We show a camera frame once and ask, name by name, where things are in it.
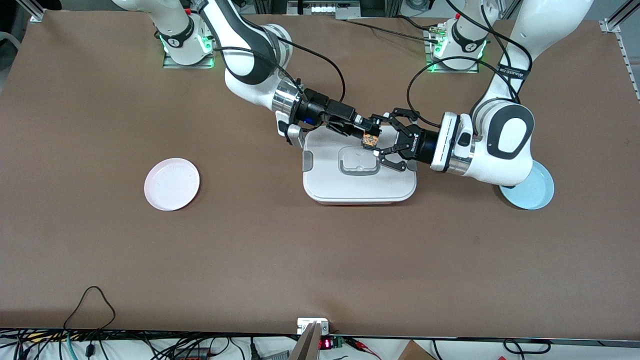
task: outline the metal bracket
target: metal bracket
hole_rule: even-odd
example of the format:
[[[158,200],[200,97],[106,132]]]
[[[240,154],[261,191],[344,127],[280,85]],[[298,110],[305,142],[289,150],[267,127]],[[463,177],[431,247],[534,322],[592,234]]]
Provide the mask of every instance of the metal bracket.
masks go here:
[[[162,67],[164,69],[211,69],[216,60],[216,55],[214,53],[208,54],[202,60],[198,61],[193,65],[181,65],[171,59],[169,54],[164,54],[164,60]]]
[[[509,7],[504,10],[504,13],[500,14],[500,19],[510,19],[518,9],[518,6],[520,6],[521,2],[522,0],[513,0],[511,4],[509,4]]]
[[[44,11],[46,9],[43,8],[38,1],[17,0],[17,2],[31,14],[30,22],[42,22],[42,17],[44,16]]]
[[[298,318],[298,331],[296,334],[300,335],[305,332],[311,323],[320,323],[321,335],[329,335],[329,320],[325,318]]]
[[[616,26],[614,28],[610,28],[609,19],[600,20],[600,21],[598,21],[598,23],[600,24],[600,30],[602,31],[603,34],[619,33],[620,32],[620,27],[619,26]]]

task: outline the white floor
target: white floor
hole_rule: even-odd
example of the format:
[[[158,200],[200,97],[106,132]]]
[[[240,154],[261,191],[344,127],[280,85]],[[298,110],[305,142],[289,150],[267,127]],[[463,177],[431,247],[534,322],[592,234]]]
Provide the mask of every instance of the white floor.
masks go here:
[[[249,338],[234,338],[234,341],[243,348],[246,360],[251,359],[249,349]],[[397,360],[408,340],[393,339],[360,339],[371,350],[380,355],[382,360]],[[433,343],[429,340],[416,341],[422,348],[429,352],[435,359]],[[162,349],[175,343],[175,340],[152,341],[152,344]],[[219,338],[212,344],[212,351],[222,350],[227,341]],[[84,350],[88,343],[72,343],[74,352],[78,359],[86,359]],[[103,341],[105,351],[109,360],[149,360],[153,357],[151,350],[142,341],[113,340]],[[203,343],[203,347],[208,347],[210,341]],[[295,341],[289,338],[256,338],[256,348],[261,357],[267,357],[286,350],[291,351],[295,346]],[[92,360],[105,360],[104,354],[98,343],[94,342],[96,353]],[[544,345],[522,344],[524,350],[541,350]],[[510,354],[502,347],[502,343],[471,342],[471,341],[438,341],[438,349],[442,360],[522,360],[520,356]],[[14,348],[4,348],[0,350],[0,359],[13,359]],[[29,360],[37,352],[37,347],[32,349]],[[342,356],[348,356],[346,360],[376,360],[372,355],[358,352],[350,347],[336,348],[333,350],[320,351],[319,360],[335,360]],[[61,360],[58,344],[47,345],[40,355],[41,360]],[[240,351],[230,345],[226,351],[216,356],[218,360],[242,360]],[[543,355],[526,355],[525,360],[638,360],[640,359],[640,348],[615,348],[615,347],[590,347],[574,345],[552,345],[551,351]],[[62,360],[73,360],[66,343],[62,343]]]

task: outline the metal mounting plate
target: metal mounting plate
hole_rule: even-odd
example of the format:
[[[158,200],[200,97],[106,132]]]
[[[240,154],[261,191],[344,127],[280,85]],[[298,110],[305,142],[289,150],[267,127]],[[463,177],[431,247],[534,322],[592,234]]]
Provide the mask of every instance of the metal mounting plate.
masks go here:
[[[207,56],[202,58],[202,60],[193,65],[181,65],[171,59],[171,56],[169,56],[169,54],[165,53],[162,67],[165,69],[211,69],[213,68],[215,59],[215,54],[208,54]]]
[[[616,26],[615,28],[609,27],[609,19],[600,20],[598,21],[598,23],[600,24],[600,30],[602,31],[603,34],[620,32],[619,26]]]
[[[325,318],[298,318],[298,331],[296,334],[302,335],[307,325],[312,322],[319,322],[322,325],[322,335],[329,335],[329,320]]]

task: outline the brown tabletop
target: brown tabletop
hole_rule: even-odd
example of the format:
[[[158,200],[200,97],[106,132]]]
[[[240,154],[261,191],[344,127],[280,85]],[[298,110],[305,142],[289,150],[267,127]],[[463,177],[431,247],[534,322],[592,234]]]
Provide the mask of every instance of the brown tabletop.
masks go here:
[[[326,17],[251,19],[333,59],[363,115],[406,107],[425,65],[416,40]],[[113,328],[292,332],[299,316],[325,316],[344,334],[640,340],[640,106],[597,23],[543,53],[521,93],[532,153],[556,183],[539,211],[425,165],[400,204],[321,206],[300,150],[227,90],[220,59],[164,70],[153,32],[126,12],[29,25],[0,99],[0,326],[59,327],[96,284]],[[495,42],[485,53],[497,63]],[[296,50],[289,71],[339,96],[322,60]],[[424,74],[414,105],[434,121],[466,112],[491,75]],[[162,212],[143,182],[172,157],[202,185]],[[71,325],[101,325],[98,299]]]

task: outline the plate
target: plate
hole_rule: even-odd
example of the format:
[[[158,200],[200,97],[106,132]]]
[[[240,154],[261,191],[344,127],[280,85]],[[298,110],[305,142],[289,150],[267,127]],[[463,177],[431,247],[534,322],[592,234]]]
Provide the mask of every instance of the plate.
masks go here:
[[[158,210],[173,211],[193,200],[200,187],[200,174],[191,162],[172,158],[154,166],[145,180],[145,197]]]
[[[544,208],[554,197],[556,188],[549,170],[536,160],[529,176],[513,188],[500,186],[500,192],[510,203],[526,210]]]

